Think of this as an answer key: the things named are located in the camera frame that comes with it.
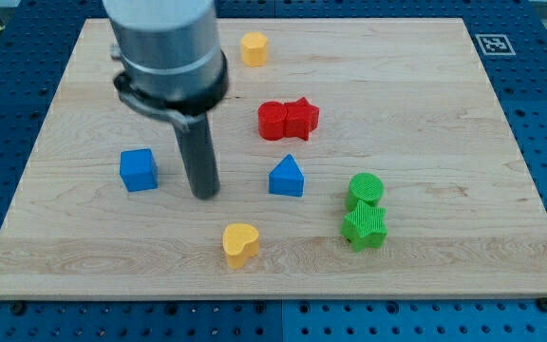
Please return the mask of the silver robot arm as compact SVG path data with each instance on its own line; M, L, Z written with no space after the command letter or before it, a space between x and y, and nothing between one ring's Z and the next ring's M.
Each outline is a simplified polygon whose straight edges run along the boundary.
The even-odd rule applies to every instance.
M181 132L205 119L228 88L213 0L104 0L123 64L120 100Z

